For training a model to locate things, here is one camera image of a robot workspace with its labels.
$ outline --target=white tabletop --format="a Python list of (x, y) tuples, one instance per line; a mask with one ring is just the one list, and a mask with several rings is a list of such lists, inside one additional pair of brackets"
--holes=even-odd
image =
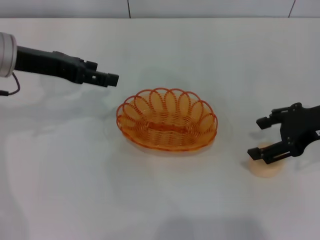
[[(280, 141), (258, 118), (320, 105), (320, 19), (1, 19), (20, 46), (97, 62), (116, 88), (16, 72), (0, 98), (1, 240), (301, 240), (320, 234), (320, 142), (270, 179), (247, 150)], [(142, 152), (116, 108), (181, 88), (219, 120), (207, 151)], [(14, 90), (12, 78), (0, 89)]]

